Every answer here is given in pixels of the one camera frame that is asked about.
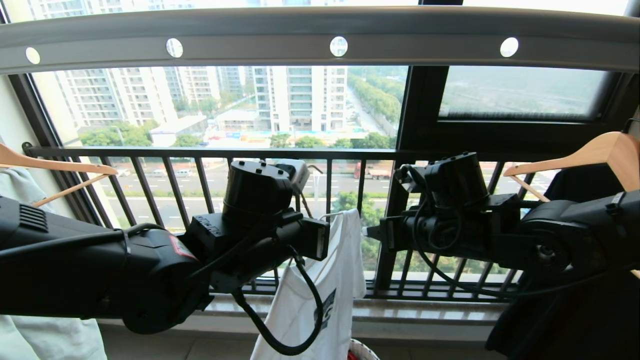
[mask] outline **metal railing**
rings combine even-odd
[[[411,151],[394,151],[394,150],[339,150],[332,151],[326,149],[198,149],[198,148],[148,148],[148,147],[76,147],[76,148],[57,148],[57,147],[25,147],[25,153],[28,156],[41,156],[45,158],[67,158],[74,162],[80,162],[81,157],[89,157],[92,162],[99,162],[104,165],[113,166],[112,158],[124,158],[131,162],[135,171],[137,180],[140,182],[144,198],[150,208],[154,222],[164,226],[160,210],[156,203],[153,191],[149,185],[147,175],[141,163],[143,158],[159,158],[161,164],[166,171],[166,177],[169,180],[173,197],[179,211],[179,218],[186,228],[189,224],[189,217],[185,207],[184,198],[181,194],[179,182],[173,168],[172,160],[190,158],[190,163],[195,164],[197,179],[204,195],[204,201],[207,211],[214,213],[215,208],[209,191],[209,183],[205,171],[203,160],[207,158],[223,158],[227,161],[227,166],[234,158],[256,158],[256,159],[280,159],[280,158],[298,158],[306,160],[326,161],[326,199],[325,210],[327,213],[332,212],[332,178],[334,177],[332,168],[334,161],[337,160],[356,160],[360,161],[360,176],[357,180],[357,209],[362,212],[365,186],[365,170],[367,161],[374,160],[392,160],[395,166],[398,162],[415,163],[416,161],[430,160],[438,158],[433,152],[411,152]],[[498,180],[502,174],[504,162],[496,162],[492,176],[488,181],[488,190],[493,193],[496,190]],[[82,180],[86,179],[86,174],[79,175]],[[525,181],[531,182],[533,176],[527,176]],[[134,225],[137,223],[136,217],[129,204],[128,196],[126,196],[120,179],[115,176],[109,178],[109,182],[113,187],[113,193],[118,200],[119,205],[127,221]],[[387,211],[390,208],[405,209],[407,206],[406,196],[395,197],[394,194],[399,193],[395,182],[390,182],[389,193],[387,197]],[[108,212],[100,201],[99,195],[93,185],[88,186],[85,190],[93,202],[97,213],[99,214],[102,224],[106,227],[112,227],[112,219],[109,218]],[[296,199],[296,207],[300,209],[300,200]],[[367,296],[373,299],[404,299],[404,300],[437,300],[437,301],[460,301],[460,302],[507,302],[507,299],[489,297],[470,293],[459,289],[448,282],[443,281],[432,270],[429,272],[411,272],[413,251],[406,251],[402,271],[384,272],[380,269],[380,258],[376,264],[376,273],[373,279],[367,281]],[[439,255],[432,255],[432,261],[438,264],[441,261]],[[509,270],[504,275],[490,276],[492,268],[496,265],[493,263],[485,263],[480,274],[464,274],[466,259],[460,259],[455,273],[452,275],[454,279],[461,280],[473,286],[477,286],[486,290],[505,291],[515,287],[514,279],[517,276],[516,270]],[[385,276],[384,281],[380,281],[379,277]],[[278,286],[279,273],[278,269],[274,269],[271,274],[265,274],[254,280],[244,287],[244,291],[253,294],[273,295]]]

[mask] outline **red truck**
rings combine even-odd
[[[360,178],[360,162],[356,163],[356,166],[353,170],[353,178]],[[390,179],[391,178],[391,170],[384,170],[379,168],[372,168],[371,166],[367,166],[365,170],[365,178],[371,179]]]

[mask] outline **tiled floor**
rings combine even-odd
[[[246,336],[165,332],[156,335],[137,335],[119,327],[102,328],[102,338],[109,360],[244,360],[249,359],[255,340]],[[498,360],[505,359],[495,352],[480,348],[422,347],[419,345],[390,346],[368,341],[381,360]]]

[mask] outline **clothes hanger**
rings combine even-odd
[[[0,143],[0,167],[26,167],[26,168],[33,167],[33,168],[45,168],[49,170],[58,170],[58,171],[93,172],[96,174],[101,174],[83,183],[72,186],[55,195],[52,195],[46,199],[42,199],[32,204],[32,206],[35,206],[36,208],[44,204],[47,204],[50,201],[63,197],[68,193],[72,193],[76,190],[82,189],[85,186],[88,186],[89,184],[92,184],[92,183],[95,183],[96,181],[104,179],[107,176],[118,174],[118,171],[116,169],[112,167],[108,167],[106,165],[71,163],[68,161],[53,161],[53,160],[30,158],[29,156],[18,154],[17,152],[9,149],[6,145],[1,143]]]
[[[640,142],[620,131],[599,135],[564,158],[515,165],[508,168],[503,176],[510,176],[527,191],[547,202],[549,199],[533,190],[516,175],[600,163],[606,163],[611,168],[625,191],[640,189]]]

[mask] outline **printed graphic on shirt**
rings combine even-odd
[[[335,290],[336,289],[333,289],[333,291],[329,294],[329,296],[326,297],[326,299],[322,303],[322,309],[324,310],[324,314],[323,314],[322,326],[320,327],[320,330],[323,330],[325,327],[329,325],[329,318],[331,317],[331,310],[333,310],[333,303],[335,301]],[[314,321],[316,321],[317,318],[318,318],[318,309],[314,311]]]

